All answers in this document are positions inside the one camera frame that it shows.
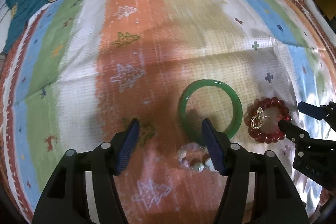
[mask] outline green stripe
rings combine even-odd
[[[35,167],[41,191],[64,154],[59,137],[58,95],[53,91],[53,83],[59,77],[59,63],[72,39],[71,30],[83,1],[65,0],[58,8],[43,37],[42,47],[34,65],[25,100],[27,105],[27,139],[31,161]],[[45,96],[42,99],[43,87],[45,87]],[[55,136],[57,142],[52,140],[53,150],[47,152],[46,139],[50,136]]]

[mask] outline cross pattern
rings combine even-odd
[[[244,23],[243,23],[241,20],[239,20],[238,18],[235,18],[235,21],[239,22],[241,25],[244,24]]]
[[[143,183],[138,180],[137,182],[139,193],[132,196],[133,202],[143,202],[147,211],[151,208],[152,204],[159,205],[161,199],[166,197],[172,188],[168,185],[158,185],[152,180],[148,183]]]
[[[259,44],[257,44],[257,42],[255,41],[255,42],[254,42],[254,45],[252,45],[252,48],[255,49],[255,50],[257,51],[258,48],[259,48]]]
[[[272,83],[271,80],[273,79],[273,75],[271,75],[269,72],[267,73],[267,76],[265,77],[265,80],[268,81],[268,83]]]
[[[285,149],[283,150],[283,155],[289,158],[291,156],[291,153],[292,153],[292,149],[288,145],[285,145]]]
[[[47,95],[47,92],[45,91],[45,87],[42,88],[42,93],[40,95],[42,96],[41,99],[43,99]]]

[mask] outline white stripe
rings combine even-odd
[[[97,57],[104,25],[106,0],[84,0],[72,30],[72,39],[62,58],[54,95],[58,97],[60,139],[65,150],[93,150],[102,142],[96,120]]]

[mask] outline beige stripe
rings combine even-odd
[[[214,0],[164,1],[172,11],[171,21],[179,27],[181,37],[187,42],[188,53],[204,56],[240,50],[235,45],[245,38],[243,31]]]

